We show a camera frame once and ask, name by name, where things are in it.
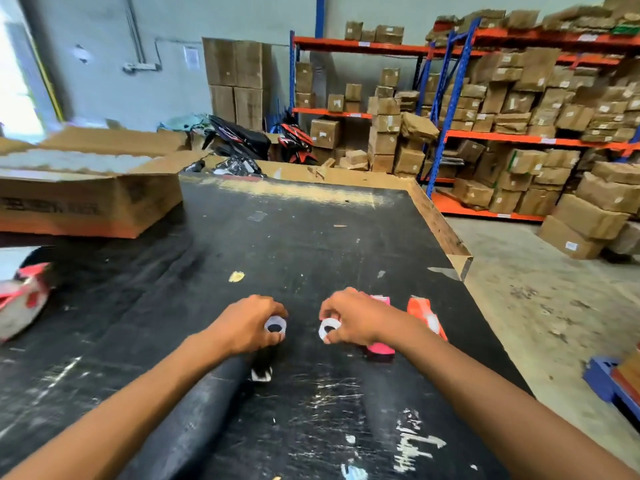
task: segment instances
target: person's right hand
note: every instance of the person's right hand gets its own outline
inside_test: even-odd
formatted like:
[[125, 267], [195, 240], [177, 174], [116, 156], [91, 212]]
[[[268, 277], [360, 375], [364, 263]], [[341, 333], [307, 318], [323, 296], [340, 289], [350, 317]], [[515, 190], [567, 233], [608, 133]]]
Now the person's right hand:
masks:
[[390, 326], [390, 321], [393, 321], [390, 318], [397, 312], [396, 308], [354, 288], [336, 291], [320, 307], [320, 320], [332, 317], [340, 320], [342, 325], [330, 331], [324, 343], [350, 342], [368, 346], [384, 342], [385, 327]]

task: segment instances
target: forearm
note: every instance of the forearm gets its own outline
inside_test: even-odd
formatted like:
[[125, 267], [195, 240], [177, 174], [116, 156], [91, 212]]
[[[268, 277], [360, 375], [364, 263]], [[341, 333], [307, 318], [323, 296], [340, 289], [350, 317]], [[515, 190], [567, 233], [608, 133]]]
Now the forearm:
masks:
[[517, 478], [639, 478], [580, 430], [420, 320], [407, 314], [394, 317], [386, 334], [387, 343], [433, 382]]
[[192, 335], [172, 354], [12, 470], [6, 480], [108, 480], [115, 478], [149, 434], [224, 350], [204, 357]]

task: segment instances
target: blue plastic pallet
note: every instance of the blue plastic pallet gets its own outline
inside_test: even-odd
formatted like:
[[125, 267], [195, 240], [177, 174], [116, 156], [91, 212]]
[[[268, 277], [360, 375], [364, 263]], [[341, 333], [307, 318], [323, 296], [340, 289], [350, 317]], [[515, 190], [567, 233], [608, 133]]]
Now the blue plastic pallet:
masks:
[[611, 377], [611, 371], [619, 364], [619, 360], [612, 357], [591, 357], [587, 370], [582, 378], [597, 394], [607, 403], [613, 403], [616, 397], [628, 407], [638, 421], [640, 421], [640, 406], [629, 396], [620, 385]]

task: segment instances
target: white roll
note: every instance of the white roll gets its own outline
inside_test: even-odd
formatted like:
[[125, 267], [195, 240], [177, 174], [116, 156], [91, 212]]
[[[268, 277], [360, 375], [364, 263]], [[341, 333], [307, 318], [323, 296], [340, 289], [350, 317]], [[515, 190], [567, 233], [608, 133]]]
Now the white roll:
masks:
[[324, 342], [324, 338], [326, 337], [326, 334], [329, 333], [324, 329], [324, 327], [330, 326], [338, 330], [341, 325], [342, 323], [340, 323], [340, 321], [336, 320], [335, 318], [325, 318], [324, 320], [322, 320], [322, 322], [320, 322], [320, 330], [318, 330], [318, 335], [320, 336], [320, 339]]
[[279, 317], [277, 315], [274, 315], [272, 317], [269, 317], [269, 319], [267, 320], [267, 323], [264, 324], [264, 329], [266, 331], [269, 331], [269, 327], [271, 325], [279, 325], [280, 326], [280, 332], [281, 334], [285, 334], [286, 330], [287, 330], [287, 321], [284, 320], [284, 318]]

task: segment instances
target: concrete floor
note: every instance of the concrete floor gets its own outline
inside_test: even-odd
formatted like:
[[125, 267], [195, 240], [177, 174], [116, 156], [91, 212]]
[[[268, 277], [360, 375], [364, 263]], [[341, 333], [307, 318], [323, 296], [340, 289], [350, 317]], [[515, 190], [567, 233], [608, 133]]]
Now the concrete floor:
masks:
[[591, 356], [640, 342], [640, 263], [573, 260], [538, 225], [447, 220], [474, 256], [467, 288], [533, 393], [640, 472], [640, 435], [581, 377]]

